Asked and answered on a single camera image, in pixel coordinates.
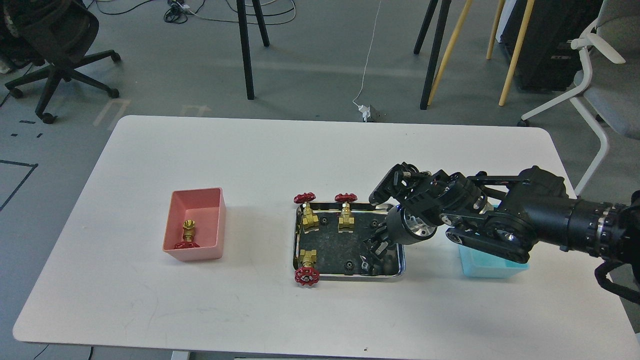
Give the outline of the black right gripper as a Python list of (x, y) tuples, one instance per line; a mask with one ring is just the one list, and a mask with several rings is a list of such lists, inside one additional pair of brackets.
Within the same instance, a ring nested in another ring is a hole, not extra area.
[(373, 276), (392, 276), (396, 273), (396, 248), (429, 240), (437, 227), (425, 223), (402, 207), (394, 207), (385, 220), (367, 239), (367, 249), (377, 249), (380, 256), (360, 255), (361, 273)]

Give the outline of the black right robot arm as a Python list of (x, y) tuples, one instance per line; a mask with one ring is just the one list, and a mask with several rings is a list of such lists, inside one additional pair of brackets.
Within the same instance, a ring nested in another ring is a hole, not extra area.
[(394, 198), (374, 234), (364, 240), (372, 259), (381, 261), (394, 245), (430, 239), (447, 225), (450, 241), (489, 255), (526, 264), (539, 241), (562, 251), (601, 258), (598, 284), (635, 304), (639, 293), (608, 280), (613, 269), (631, 265), (639, 278), (639, 192), (631, 205), (569, 198), (564, 178), (532, 166), (516, 176), (467, 177), (419, 171), (403, 162), (393, 166), (369, 196), (371, 205)]

